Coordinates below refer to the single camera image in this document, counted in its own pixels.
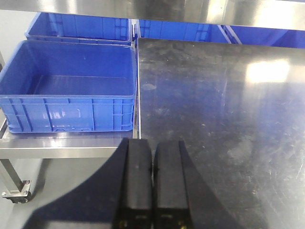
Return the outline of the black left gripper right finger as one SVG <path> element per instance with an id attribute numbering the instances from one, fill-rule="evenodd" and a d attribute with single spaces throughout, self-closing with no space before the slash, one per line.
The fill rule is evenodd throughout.
<path id="1" fill-rule="evenodd" d="M 239 229 L 194 166 L 184 141 L 158 144 L 154 166 L 156 229 Z"/>

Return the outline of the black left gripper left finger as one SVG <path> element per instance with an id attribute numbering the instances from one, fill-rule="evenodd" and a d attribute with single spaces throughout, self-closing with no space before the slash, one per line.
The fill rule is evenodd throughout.
<path id="1" fill-rule="evenodd" d="M 88 179 L 35 210 L 26 229 L 149 229 L 152 154 L 147 140 L 121 141 Z"/>

